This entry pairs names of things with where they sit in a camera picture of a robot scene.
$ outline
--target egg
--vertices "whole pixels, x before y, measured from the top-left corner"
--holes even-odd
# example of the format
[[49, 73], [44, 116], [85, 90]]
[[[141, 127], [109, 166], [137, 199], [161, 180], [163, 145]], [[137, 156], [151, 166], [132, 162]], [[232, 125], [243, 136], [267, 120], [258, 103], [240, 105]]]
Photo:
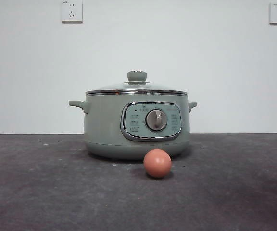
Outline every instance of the egg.
[[146, 172], [155, 178], [166, 176], [172, 167], [171, 157], [162, 149], [152, 149], [144, 157]]

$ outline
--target pot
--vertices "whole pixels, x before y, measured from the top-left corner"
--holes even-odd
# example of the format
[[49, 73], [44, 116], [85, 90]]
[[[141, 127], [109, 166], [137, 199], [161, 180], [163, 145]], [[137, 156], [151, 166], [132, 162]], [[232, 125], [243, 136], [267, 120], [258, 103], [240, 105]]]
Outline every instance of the pot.
[[146, 82], [143, 71], [128, 72], [128, 82], [86, 92], [85, 101], [69, 101], [84, 112], [84, 141], [100, 156], [143, 159], [151, 149], [177, 155], [189, 145], [186, 92]]

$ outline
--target stainless steel rim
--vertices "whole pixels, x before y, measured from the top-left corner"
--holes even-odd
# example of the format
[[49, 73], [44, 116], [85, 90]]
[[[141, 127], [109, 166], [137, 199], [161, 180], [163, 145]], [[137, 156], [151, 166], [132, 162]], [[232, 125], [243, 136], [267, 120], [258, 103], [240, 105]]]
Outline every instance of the stainless steel rim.
[[108, 89], [91, 90], [85, 92], [86, 95], [188, 95], [184, 91], [177, 90], [151, 90], [151, 89]]

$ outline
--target white wall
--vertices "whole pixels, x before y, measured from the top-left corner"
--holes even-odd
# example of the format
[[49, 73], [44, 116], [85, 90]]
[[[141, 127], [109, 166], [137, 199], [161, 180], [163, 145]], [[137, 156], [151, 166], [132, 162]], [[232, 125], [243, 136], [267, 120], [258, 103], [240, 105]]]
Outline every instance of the white wall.
[[277, 26], [267, 0], [0, 0], [0, 133], [81, 133], [68, 106], [142, 69], [189, 92], [192, 133], [277, 132]]

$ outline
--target gray table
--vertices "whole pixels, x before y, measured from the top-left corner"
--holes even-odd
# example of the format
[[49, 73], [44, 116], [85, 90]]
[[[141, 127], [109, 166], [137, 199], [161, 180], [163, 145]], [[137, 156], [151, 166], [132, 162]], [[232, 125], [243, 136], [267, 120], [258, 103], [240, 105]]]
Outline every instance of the gray table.
[[192, 134], [162, 180], [82, 139], [0, 135], [0, 231], [277, 231], [277, 134]]

